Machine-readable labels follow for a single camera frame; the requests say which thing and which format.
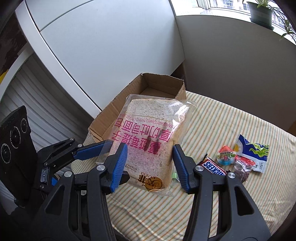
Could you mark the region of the white cabinet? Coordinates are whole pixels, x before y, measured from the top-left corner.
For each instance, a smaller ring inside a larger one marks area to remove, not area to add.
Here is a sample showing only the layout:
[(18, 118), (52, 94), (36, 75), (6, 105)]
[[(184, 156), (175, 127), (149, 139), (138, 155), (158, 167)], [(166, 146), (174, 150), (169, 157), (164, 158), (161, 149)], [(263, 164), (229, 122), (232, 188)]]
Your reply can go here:
[(16, 17), (58, 83), (93, 118), (140, 73), (184, 61), (169, 1), (22, 1)]

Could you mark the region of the blue white soup packet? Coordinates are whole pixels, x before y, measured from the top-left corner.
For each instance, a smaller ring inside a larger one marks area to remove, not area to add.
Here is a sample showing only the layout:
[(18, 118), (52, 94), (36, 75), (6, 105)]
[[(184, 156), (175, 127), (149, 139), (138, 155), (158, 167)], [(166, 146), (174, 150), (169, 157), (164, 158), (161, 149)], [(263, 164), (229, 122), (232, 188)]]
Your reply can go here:
[(238, 156), (245, 157), (255, 162), (254, 171), (264, 173), (266, 171), (267, 159), (269, 154), (269, 145), (252, 143), (243, 135), (239, 135), (234, 151)]

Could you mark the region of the brown cardboard box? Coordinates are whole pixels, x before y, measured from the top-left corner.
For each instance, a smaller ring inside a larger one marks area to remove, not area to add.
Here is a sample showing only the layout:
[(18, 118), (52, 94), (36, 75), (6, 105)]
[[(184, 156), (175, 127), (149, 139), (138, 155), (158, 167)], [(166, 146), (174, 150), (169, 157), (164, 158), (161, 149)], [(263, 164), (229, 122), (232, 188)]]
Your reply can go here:
[(156, 101), (168, 107), (169, 99), (186, 99), (184, 81), (168, 75), (142, 73), (127, 85), (94, 119), (88, 132), (96, 143), (111, 138), (115, 128), (122, 128), (125, 120), (136, 115), (155, 117), (162, 121), (173, 119), (167, 111), (161, 112)]

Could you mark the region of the Snickers chocolate bar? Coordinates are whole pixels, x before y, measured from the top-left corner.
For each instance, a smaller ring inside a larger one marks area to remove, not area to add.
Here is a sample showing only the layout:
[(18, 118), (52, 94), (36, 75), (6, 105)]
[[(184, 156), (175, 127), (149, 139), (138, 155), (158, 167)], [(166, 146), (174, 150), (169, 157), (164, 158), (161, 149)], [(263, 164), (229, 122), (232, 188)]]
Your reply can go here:
[(206, 170), (208, 170), (212, 174), (220, 175), (220, 176), (226, 176), (226, 171), (220, 167), (218, 164), (216, 164), (209, 156), (206, 154), (203, 157), (203, 160), (200, 161), (198, 166), (204, 167)]

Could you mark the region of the dark red dates packet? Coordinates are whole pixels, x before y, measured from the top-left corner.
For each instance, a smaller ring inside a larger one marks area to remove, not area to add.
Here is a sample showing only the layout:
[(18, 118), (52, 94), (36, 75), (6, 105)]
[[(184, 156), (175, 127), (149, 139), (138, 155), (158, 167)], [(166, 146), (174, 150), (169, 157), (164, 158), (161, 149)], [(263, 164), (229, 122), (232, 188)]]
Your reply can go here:
[(246, 157), (236, 155), (233, 166), (233, 173), (235, 176), (244, 183), (250, 172), (255, 168), (256, 163)]

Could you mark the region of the potted spider plant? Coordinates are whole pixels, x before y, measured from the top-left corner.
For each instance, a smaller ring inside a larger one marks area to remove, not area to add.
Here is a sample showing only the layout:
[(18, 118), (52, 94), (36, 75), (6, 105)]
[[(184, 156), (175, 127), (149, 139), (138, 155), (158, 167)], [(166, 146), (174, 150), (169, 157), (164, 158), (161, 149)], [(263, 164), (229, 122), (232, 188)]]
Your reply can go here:
[(295, 30), (290, 23), (288, 17), (278, 6), (271, 6), (271, 1), (247, 1), (247, 6), (250, 11), (250, 20), (252, 23), (265, 27), (269, 30), (274, 30), (273, 25), (281, 27), (283, 33), (280, 35), (280, 40), (291, 37), (295, 43)]

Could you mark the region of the round colourful jelly cup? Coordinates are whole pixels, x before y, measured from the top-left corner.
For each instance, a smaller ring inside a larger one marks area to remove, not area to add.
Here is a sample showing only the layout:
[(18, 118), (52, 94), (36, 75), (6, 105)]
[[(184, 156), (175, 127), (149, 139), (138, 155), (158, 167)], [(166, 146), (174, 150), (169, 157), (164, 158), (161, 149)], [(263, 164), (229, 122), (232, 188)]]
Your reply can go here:
[(222, 166), (228, 166), (235, 162), (236, 152), (228, 146), (223, 146), (217, 153), (217, 161)]

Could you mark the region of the packaged toast bread slice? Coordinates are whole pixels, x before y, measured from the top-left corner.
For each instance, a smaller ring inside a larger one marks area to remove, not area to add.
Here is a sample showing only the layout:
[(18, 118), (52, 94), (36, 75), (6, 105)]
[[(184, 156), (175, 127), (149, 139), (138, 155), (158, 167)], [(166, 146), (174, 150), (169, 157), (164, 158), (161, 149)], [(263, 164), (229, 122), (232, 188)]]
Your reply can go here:
[(127, 160), (124, 170), (128, 172), (128, 183), (139, 189), (161, 196), (171, 196), (171, 180), (174, 176), (172, 150), (180, 144), (188, 130), (190, 119), (197, 103), (190, 100), (156, 101), (161, 112), (173, 117), (162, 121), (155, 117), (140, 117), (125, 120), (122, 128), (112, 131), (113, 145), (108, 153), (100, 155), (96, 164), (103, 164), (106, 158), (116, 153), (119, 145), (127, 145)]

